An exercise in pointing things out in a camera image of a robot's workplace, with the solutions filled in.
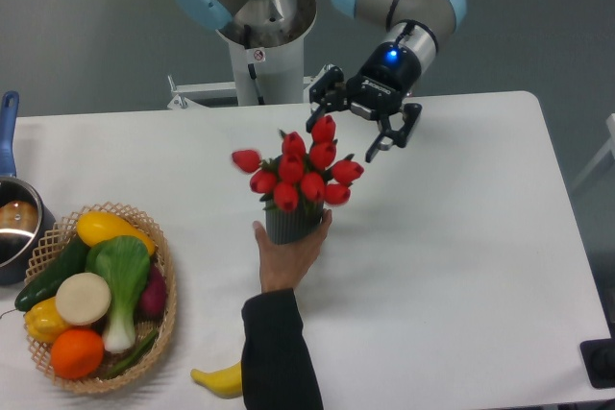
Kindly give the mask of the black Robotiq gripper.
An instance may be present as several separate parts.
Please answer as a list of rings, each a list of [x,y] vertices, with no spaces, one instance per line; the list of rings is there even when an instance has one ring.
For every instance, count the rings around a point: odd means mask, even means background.
[[[381,43],[347,82],[340,67],[325,66],[307,91],[309,102],[316,107],[306,125],[315,126],[326,114],[346,110],[377,121],[379,134],[365,153],[365,161],[371,163],[378,152],[407,145],[423,107],[416,103],[402,107],[401,104],[421,73],[416,55],[395,42]],[[403,124],[393,129],[390,115],[398,111]]]

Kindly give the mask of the dark sleeved forearm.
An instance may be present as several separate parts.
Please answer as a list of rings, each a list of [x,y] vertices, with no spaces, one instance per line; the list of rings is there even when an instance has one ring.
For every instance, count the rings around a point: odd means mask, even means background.
[[[255,296],[241,311],[242,392],[248,409],[322,409],[294,291]]]

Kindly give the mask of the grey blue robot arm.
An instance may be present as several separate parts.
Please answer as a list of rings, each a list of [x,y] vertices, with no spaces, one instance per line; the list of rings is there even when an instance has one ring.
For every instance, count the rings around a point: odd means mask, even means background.
[[[175,0],[226,41],[240,105],[309,102],[308,131],[326,113],[348,110],[378,125],[367,159],[405,147],[421,113],[407,96],[458,29],[466,0],[331,1],[343,14],[383,27],[385,37],[355,76],[328,65],[307,83],[304,40],[316,19],[315,0]]]

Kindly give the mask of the person's bare hand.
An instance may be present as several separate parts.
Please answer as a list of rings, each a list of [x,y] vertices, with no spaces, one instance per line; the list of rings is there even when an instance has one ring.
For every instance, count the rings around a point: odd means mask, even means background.
[[[322,221],[306,237],[277,245],[259,221],[252,224],[258,245],[259,282],[262,293],[296,289],[321,253],[332,224],[332,211],[323,211]]]

